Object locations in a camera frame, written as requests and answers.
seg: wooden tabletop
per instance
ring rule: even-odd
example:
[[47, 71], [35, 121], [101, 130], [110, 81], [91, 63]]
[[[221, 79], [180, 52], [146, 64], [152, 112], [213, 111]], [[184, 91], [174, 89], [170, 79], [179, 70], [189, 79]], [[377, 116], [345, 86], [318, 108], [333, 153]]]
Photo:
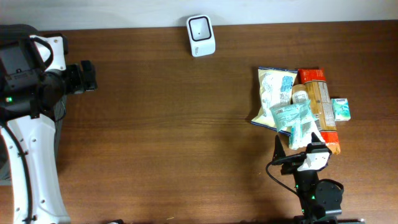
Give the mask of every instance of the wooden tabletop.
[[[325, 69], [352, 119], [338, 123], [342, 153], [319, 176], [345, 185], [340, 218], [398, 223], [398, 21], [219, 26], [216, 52], [201, 58], [184, 27], [62, 33], [67, 62], [92, 60], [98, 81], [68, 98], [62, 130], [57, 170], [72, 223], [300, 215], [264, 170], [276, 133], [249, 123], [258, 66]], [[11, 187], [0, 202], [0, 223], [12, 222]]]

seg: small green box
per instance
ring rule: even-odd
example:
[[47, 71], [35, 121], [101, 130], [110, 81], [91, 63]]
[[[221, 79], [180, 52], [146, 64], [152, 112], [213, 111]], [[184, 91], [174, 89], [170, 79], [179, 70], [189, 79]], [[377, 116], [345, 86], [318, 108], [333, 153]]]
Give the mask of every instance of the small green box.
[[331, 99], [331, 105], [335, 114], [335, 121], [349, 121], [351, 119], [348, 100], [346, 98]]

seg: white snack bag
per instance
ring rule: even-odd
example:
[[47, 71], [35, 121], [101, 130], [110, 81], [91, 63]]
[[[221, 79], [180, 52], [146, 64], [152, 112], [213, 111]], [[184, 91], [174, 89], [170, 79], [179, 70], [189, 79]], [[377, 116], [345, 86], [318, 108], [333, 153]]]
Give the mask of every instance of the white snack bag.
[[[272, 113], [273, 107], [287, 106], [292, 99], [292, 87], [297, 76], [296, 70], [259, 67], [261, 108], [251, 123], [276, 131]], [[290, 135], [290, 127], [280, 130]]]

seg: white wall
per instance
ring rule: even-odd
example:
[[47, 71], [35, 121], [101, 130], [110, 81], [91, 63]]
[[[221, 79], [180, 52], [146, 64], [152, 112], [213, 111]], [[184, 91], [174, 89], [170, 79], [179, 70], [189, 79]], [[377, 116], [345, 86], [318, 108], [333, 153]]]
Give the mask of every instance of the white wall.
[[0, 23], [39, 30], [398, 19], [398, 0], [0, 0]]

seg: white device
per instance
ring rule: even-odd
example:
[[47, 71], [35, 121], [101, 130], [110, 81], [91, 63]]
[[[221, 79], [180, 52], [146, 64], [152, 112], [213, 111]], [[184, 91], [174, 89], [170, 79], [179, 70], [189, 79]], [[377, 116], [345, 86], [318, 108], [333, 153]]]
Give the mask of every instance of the white device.
[[201, 57], [216, 51], [216, 40], [208, 16], [192, 16], [187, 19], [192, 56]]
[[[7, 127], [26, 154], [34, 223], [70, 223], [70, 217], [62, 201], [55, 167], [54, 121], [42, 114], [36, 119], [28, 115], [8, 121]], [[1, 128], [1, 135], [4, 138], [11, 165], [14, 223], [23, 223], [28, 216], [28, 189], [24, 167], [17, 146], [5, 127]]]

